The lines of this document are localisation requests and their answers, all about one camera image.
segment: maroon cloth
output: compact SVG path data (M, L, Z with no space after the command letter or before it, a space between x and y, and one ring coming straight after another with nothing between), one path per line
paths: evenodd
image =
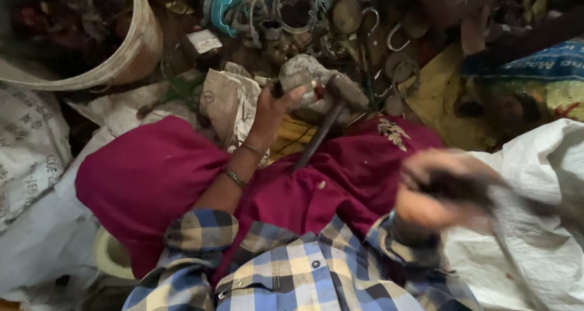
M379 118L323 143L308 167L291 173L298 154L254 175L239 203L239 232L212 281L223 276L253 221L299 234L320 232L338 214L364 236L394 204L399 167L416 151L441 145L429 129L388 117L411 137L401 151L377 131ZM153 270L167 226L181 217L212 183L229 155L177 117L121 135L79 168L78 199L130 252L142 278Z

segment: teal plastic piece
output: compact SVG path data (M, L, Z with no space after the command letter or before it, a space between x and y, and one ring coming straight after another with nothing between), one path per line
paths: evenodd
M228 24L225 24L223 18L230 8L241 1L243 0L213 0L213 4L211 4L211 23L221 32L228 34L231 37L235 37L238 31L237 29L230 27Z

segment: motion-blurred hand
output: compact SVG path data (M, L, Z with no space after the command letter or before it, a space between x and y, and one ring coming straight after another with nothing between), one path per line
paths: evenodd
M274 84L269 82L258 97L256 116L246 142L259 150L268 150L290 106L300 101L306 88L301 86L277 99L272 96Z
M395 212L405 223L439 231L454 225L469 225L486 215L472 200L446 199L420 191L431 184L432 173L441 171L456 178L479 178L485 185L504 184L499 174L477 158L461 151L428 150L408 158L402 167Z

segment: hammer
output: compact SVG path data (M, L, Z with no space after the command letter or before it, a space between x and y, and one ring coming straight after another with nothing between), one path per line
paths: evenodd
M359 86L348 78L336 74L332 75L326 82L326 90L333 95L335 103L328 110L324 121L318 126L317 132L304 148L302 155L292 169L293 171L306 167L345 107L355 112L362 112L369 106L369 99Z

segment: plaid shirt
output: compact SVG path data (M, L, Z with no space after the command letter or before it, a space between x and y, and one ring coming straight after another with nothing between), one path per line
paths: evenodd
M163 265L143 278L124 310L481 310L456 274L440 270L437 247L400 245L390 222L379 219L364 240L339 217L301 237L256 222L234 257L237 269L213 292L207 279L238 222L221 211L190 211L171 224ZM400 284L390 279L400 276Z

